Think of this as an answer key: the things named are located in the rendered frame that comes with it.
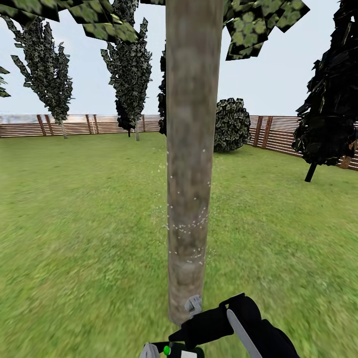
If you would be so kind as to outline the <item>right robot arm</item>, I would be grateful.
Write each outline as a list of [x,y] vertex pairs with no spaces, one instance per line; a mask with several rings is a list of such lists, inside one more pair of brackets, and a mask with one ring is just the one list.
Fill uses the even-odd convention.
[[244,293],[230,297],[218,308],[202,312],[202,298],[189,297],[184,308],[189,320],[169,336],[169,342],[184,342],[188,351],[236,333],[251,358],[300,358],[288,336],[262,320],[255,302]]

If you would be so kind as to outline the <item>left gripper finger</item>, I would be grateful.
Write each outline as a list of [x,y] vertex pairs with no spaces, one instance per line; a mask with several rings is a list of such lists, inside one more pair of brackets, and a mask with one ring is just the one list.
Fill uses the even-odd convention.
[[159,343],[152,343],[152,344],[157,347],[157,349],[159,350],[158,352],[163,352],[164,347],[169,346],[170,342],[168,341],[168,342],[159,342]]

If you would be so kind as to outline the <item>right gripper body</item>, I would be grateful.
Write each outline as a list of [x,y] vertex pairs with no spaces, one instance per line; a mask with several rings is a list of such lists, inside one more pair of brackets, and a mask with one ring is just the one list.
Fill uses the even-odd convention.
[[184,322],[181,325],[184,344],[188,351],[195,347],[220,339],[213,329],[211,322],[211,311],[210,309],[195,315],[192,319]]

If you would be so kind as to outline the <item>pesticide atomizer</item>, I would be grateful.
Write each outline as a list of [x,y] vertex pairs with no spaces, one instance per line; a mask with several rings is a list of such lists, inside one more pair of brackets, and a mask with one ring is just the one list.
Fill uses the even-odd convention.
[[163,353],[167,358],[204,358],[202,348],[195,347],[188,351],[184,343],[172,342],[171,346],[165,346]]

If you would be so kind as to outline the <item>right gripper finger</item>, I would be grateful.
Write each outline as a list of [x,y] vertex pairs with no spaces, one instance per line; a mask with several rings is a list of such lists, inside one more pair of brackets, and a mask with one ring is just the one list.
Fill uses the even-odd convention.
[[169,342],[184,342],[182,329],[169,336]]

